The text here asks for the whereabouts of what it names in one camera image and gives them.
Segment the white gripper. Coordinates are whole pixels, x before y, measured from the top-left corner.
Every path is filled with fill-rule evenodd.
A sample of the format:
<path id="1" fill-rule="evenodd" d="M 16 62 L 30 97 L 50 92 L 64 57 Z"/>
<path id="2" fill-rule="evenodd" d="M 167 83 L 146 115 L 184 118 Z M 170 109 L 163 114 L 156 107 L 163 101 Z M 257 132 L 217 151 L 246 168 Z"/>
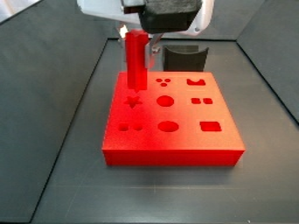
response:
<path id="1" fill-rule="evenodd" d="M 202 0 L 201 11 L 191 22 L 190 28 L 186 31 L 175 31 L 175 32 L 197 36 L 209 27 L 214 10 L 214 2 L 215 0 Z M 140 25 L 138 14 L 124 13 L 124 8 L 122 6 L 120 0 L 78 0 L 78 5 L 82 12 L 87 15 Z M 124 24 L 120 25 L 118 32 L 119 32 L 119 43 L 122 47 L 126 47 L 126 38 L 128 29 Z M 151 68 L 155 64 L 155 55 L 160 52 L 160 46 L 158 45 L 158 43 L 162 37 L 163 37 L 162 33 L 154 34 L 148 44 L 146 45 L 147 68 Z"/>

